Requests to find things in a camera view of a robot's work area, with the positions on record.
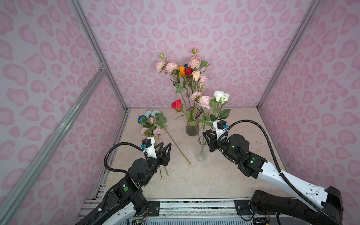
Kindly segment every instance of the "diagonal metal bar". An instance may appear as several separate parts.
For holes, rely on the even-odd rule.
[[[266,98],[268,97],[271,89],[275,85],[276,80],[280,77],[281,72],[283,71],[283,67],[286,65],[291,54],[294,52],[296,45],[299,43],[302,35],[304,34],[306,28],[310,24],[316,11],[320,8],[321,2],[322,2],[322,0],[312,0],[312,2],[310,3],[310,6],[308,7],[302,21],[300,22],[300,25],[297,28],[293,39],[291,40],[288,48],[286,49],[284,56],[280,60],[280,63],[278,65],[278,67],[276,68],[273,77],[271,78],[269,84],[267,85],[267,87],[264,91],[263,96],[261,97],[261,99],[259,101],[259,104],[257,105],[257,108],[259,110],[263,107]]]
[[[52,155],[59,147],[61,141],[66,136],[67,132],[77,119],[80,112],[94,93],[96,87],[100,84],[103,77],[108,72],[100,69],[89,85],[81,93],[74,105],[64,117],[63,121],[59,124],[58,128],[54,131],[50,139],[40,150],[34,161],[27,168],[26,172],[20,178],[16,186],[11,190],[0,208],[0,225],[6,225],[14,216],[18,207],[34,185],[35,181],[41,174],[44,167],[47,165]]]
[[[101,52],[100,46],[99,46],[98,42],[96,41],[96,38],[95,38],[95,35],[94,35],[93,31],[91,30],[91,27],[89,25],[89,22],[88,22],[88,20],[86,18],[85,12],[82,9],[82,6],[81,6],[80,2],[78,0],[69,0],[69,2],[70,2],[71,6],[72,6],[72,8],[74,10],[74,13],[76,14],[76,16],[77,16],[77,18],[78,18],[78,20],[80,22],[80,25],[82,26],[82,28],[83,28],[83,30],[85,32],[85,35],[87,36],[88,40],[90,41],[91,46],[93,47],[94,53],[97,56],[100,64],[102,65],[102,67],[105,70],[108,70],[107,76],[109,78],[111,88],[116,93],[116,97],[117,97],[118,101],[120,102],[121,107],[123,108],[123,111],[126,112],[127,107],[126,107],[125,101],[122,98],[120,90],[119,90],[118,86],[115,83],[114,76],[112,75],[112,73],[108,69],[109,66],[106,63],[104,55]]]

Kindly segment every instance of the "red rose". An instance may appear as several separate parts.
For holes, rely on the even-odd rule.
[[[190,67],[187,68],[185,71],[185,75],[188,76],[188,77],[191,77],[191,73],[193,72],[193,69],[191,69]]]
[[[171,107],[173,109],[175,109],[176,111],[180,112],[181,111],[181,100],[179,99],[179,100],[176,100],[175,102],[173,102],[171,104]]]

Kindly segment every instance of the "robotic arm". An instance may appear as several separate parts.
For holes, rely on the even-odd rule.
[[[239,134],[227,139],[228,132],[234,125],[250,122],[258,126],[265,135],[275,165],[265,158],[249,151],[249,142]],[[248,209],[255,213],[276,211],[303,219],[313,225],[339,225],[342,222],[343,205],[341,192],[330,186],[325,189],[310,184],[280,169],[265,130],[255,121],[240,120],[226,125],[224,120],[213,122],[216,131],[203,132],[210,152],[219,150],[225,158],[238,165],[245,176],[252,176],[277,186],[297,199],[273,196],[256,190],[249,201]]]
[[[148,201],[143,195],[142,186],[146,186],[160,165],[167,166],[170,161],[171,143],[155,145],[153,137],[141,141],[141,148],[127,142],[114,145],[106,154],[104,159],[105,168],[114,172],[123,172],[125,177],[112,186],[104,195],[103,201],[86,215],[76,225],[116,225],[127,219],[145,213]],[[130,145],[145,155],[133,162],[129,171],[118,170],[108,166],[107,160],[110,153],[121,145]]]

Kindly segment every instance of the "wall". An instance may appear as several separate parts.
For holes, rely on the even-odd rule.
[[[121,118],[104,77],[9,224],[74,224],[94,191]]]
[[[0,3],[0,204],[99,69],[66,0]]]
[[[182,65],[194,47],[212,64],[207,94],[256,106],[310,0],[80,2],[126,105],[162,107],[179,96],[157,54]]]
[[[261,115],[291,172],[342,192],[359,224],[359,1],[324,1]]]

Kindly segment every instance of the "dark blue flower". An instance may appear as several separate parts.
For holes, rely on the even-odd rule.
[[[146,116],[142,115],[142,116],[139,116],[138,118],[138,122],[142,122],[142,121],[145,121],[146,120]]]

